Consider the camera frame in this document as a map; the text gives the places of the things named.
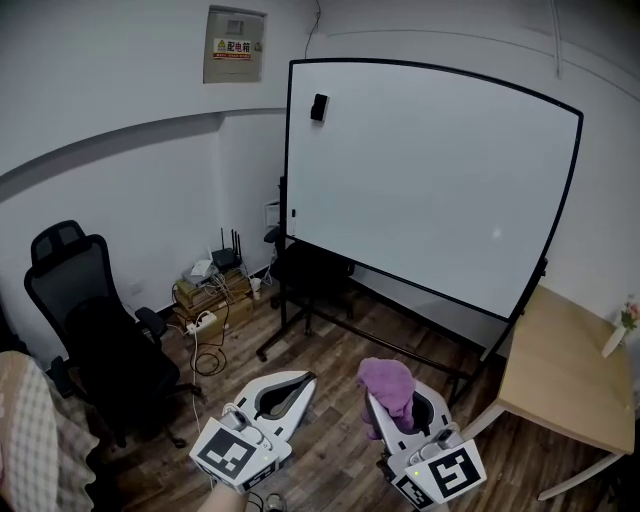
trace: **pink cloth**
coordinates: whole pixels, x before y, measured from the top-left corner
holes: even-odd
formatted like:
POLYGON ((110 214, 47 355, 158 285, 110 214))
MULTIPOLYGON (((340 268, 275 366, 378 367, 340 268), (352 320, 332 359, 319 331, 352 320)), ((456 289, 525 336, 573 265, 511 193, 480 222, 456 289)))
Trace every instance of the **pink cloth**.
MULTIPOLYGON (((368 357, 360 363, 358 381, 389 411, 398 427, 413 428, 411 411, 416 383, 409 368, 400 361, 368 357)), ((362 411, 362 420, 372 423, 366 408, 362 411)), ((369 429, 369 439, 380 439, 373 427, 369 429)))

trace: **whiteboard stand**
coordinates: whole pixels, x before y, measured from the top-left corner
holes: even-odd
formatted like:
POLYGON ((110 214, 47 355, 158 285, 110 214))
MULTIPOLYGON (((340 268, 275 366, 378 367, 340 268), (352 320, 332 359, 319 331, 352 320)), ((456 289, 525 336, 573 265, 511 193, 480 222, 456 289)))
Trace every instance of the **whiteboard stand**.
MULTIPOLYGON (((285 175, 280 179, 281 236, 277 242, 280 254, 287 238, 307 243, 501 319, 506 327, 475 371, 467 373, 328 315, 315 306, 313 298, 303 303, 287 297, 286 286, 281 283, 281 326, 257 350, 258 358, 266 361, 266 351, 304 317, 308 333, 310 319, 316 315, 447 373, 453 381, 450 405, 456 403, 507 339, 544 275, 546 253, 569 192, 582 123, 581 112, 553 98, 466 71, 382 59, 292 61, 285 175), (317 100, 319 94, 326 94, 330 100, 321 125, 309 121, 313 97, 317 100), (373 121, 371 113, 377 115, 373 121), (492 124, 498 115, 502 117, 492 124), (380 120, 387 126, 410 129, 404 129, 401 136, 385 140, 382 145, 376 131, 380 120), (416 134, 423 138, 416 139, 416 134), (451 146, 452 140, 457 147, 451 146), (432 158, 428 166, 424 165, 424 154, 420 151, 432 158), (393 165, 400 161, 403 166, 393 165), (394 170, 391 177, 386 172, 390 168, 394 170), (472 174, 471 169, 481 171, 472 174), (399 173, 405 173, 402 179, 408 181, 401 184, 411 191, 408 207, 418 208, 413 218, 422 224, 407 225, 402 221, 412 217, 407 213, 412 210, 406 210, 403 204, 404 189, 397 188, 399 173), (366 187, 359 189, 361 183, 366 187), (358 194, 357 202, 352 200, 354 193, 358 194), (420 196, 423 193, 429 194, 426 199, 420 196), (402 212, 400 220, 380 215, 376 206, 380 197, 395 197, 396 201, 400 198, 400 203, 394 204, 402 212), (442 203, 438 203, 442 197, 455 199, 458 205, 470 201, 476 204, 471 205, 471 214, 464 218, 434 215, 439 211, 455 213, 442 209, 442 203), (351 213, 355 204, 366 212, 351 213), (422 205, 435 205, 439 209, 419 210, 422 205), (366 224, 369 219, 387 231, 382 235, 370 234, 366 224), (440 222, 454 224, 430 225, 440 222), (413 233, 421 233, 422 225, 427 235, 415 237, 413 233), (400 233, 398 226, 403 227, 400 233), (483 233, 483 237, 475 236, 476 233, 483 233), (399 240, 396 235, 405 238, 399 240), (403 266, 394 259, 394 254, 389 255, 389 247, 394 245, 386 240, 393 240, 396 247, 407 248, 403 255, 410 258, 404 259, 403 266), (470 259, 456 260, 457 267, 452 269, 448 266, 450 255, 470 259), (483 258, 476 260, 476 255, 483 258), (429 261, 430 265, 420 266, 411 258, 429 261), (507 269, 502 268, 505 262, 510 265, 507 269), (473 272, 473 279, 458 276, 455 270, 460 268, 473 272), (287 300, 301 308, 289 320, 287 300), (464 384, 458 390, 460 380, 464 384)), ((396 310, 402 313, 402 307, 397 306, 396 310)), ((448 335, 443 326, 428 319, 424 323, 435 332, 448 335)))

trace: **person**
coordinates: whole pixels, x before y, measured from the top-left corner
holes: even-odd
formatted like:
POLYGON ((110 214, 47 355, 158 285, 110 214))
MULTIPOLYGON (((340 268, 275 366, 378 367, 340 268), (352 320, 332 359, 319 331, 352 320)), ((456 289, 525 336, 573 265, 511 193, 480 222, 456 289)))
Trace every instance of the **person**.
MULTIPOLYGON (((198 512, 245 512, 249 493, 239 493, 223 484, 217 484, 198 512)), ((286 512, 284 500, 278 494, 267 496, 266 510, 286 512)))

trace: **wooden floor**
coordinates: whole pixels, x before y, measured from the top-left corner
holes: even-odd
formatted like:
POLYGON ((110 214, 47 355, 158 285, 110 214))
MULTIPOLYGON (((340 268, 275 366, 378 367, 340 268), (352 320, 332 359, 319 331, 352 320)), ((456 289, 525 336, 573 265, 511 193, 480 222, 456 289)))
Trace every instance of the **wooden floor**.
MULTIPOLYGON (((443 339, 367 297, 355 295, 354 304, 354 322, 361 328, 443 363, 467 371, 475 367, 479 354, 469 348, 443 339)), ((446 375, 315 318, 312 337, 304 336, 303 323, 299 323, 271 349, 269 361, 261 363, 255 350, 278 326, 278 312, 263 301, 251 322, 227 335, 226 369, 214 377, 198 377, 204 390, 204 397, 196 399, 201 423, 209 416, 219 416, 222 406, 255 377, 281 370, 311 370, 318 376, 318 388, 291 440, 293 456, 285 468, 253 490, 263 498, 271 492, 283 494, 291 512, 412 510, 375 467, 381 443, 367 440, 360 420, 363 389, 356 381, 357 368, 365 357, 396 358, 415 378, 448 396, 446 375)), ((182 381, 190 382, 192 339, 170 330, 164 350, 180 366, 182 381)), ((464 427, 491 402, 503 368, 501 359, 490 365, 466 399, 453 409, 454 421, 464 427)), ((191 395, 176 397, 172 413, 175 433, 191 445, 198 435, 191 395)), ((480 434, 476 442, 488 481, 451 502, 451 510, 596 509, 601 487, 597 477, 547 502, 538 502, 535 496, 586 468, 603 452, 509 414, 480 434)), ((188 458, 189 448, 178 450, 162 435, 132 434, 124 449, 112 442, 103 443, 100 449, 99 457, 115 479, 125 510, 195 511, 210 491, 208 478, 188 458)), ((613 506, 605 501, 597 510, 613 510, 613 506)))

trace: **black chair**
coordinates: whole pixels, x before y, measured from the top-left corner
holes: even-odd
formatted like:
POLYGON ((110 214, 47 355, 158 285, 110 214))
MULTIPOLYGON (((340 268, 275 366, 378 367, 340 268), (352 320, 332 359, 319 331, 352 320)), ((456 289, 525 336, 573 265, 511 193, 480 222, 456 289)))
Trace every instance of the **black chair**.
MULTIPOLYGON (((96 407, 118 446, 126 445, 125 431, 159 411, 167 396, 201 395, 199 387, 176 384, 180 371, 161 350, 164 321, 140 308, 138 326, 125 311, 104 238, 85 235, 75 221, 61 222, 33 240, 31 263, 24 286, 69 354, 66 363, 60 356, 52 361, 50 375, 63 396, 75 393, 96 407), (70 378, 71 368, 78 369, 81 386, 70 378)), ((164 429, 176 447, 186 446, 164 429)))
MULTIPOLYGON (((342 298, 348 287, 347 278, 353 274, 352 261, 304 242, 294 242, 286 249, 280 227, 269 231, 264 241, 276 245, 276 260, 271 264, 271 276, 291 289, 292 299, 306 300, 313 306, 317 299, 324 299, 347 312, 353 318, 352 305, 342 298)), ((280 294, 271 298, 271 307, 280 307, 280 294)), ((311 313, 306 314, 305 334, 311 335, 311 313)))

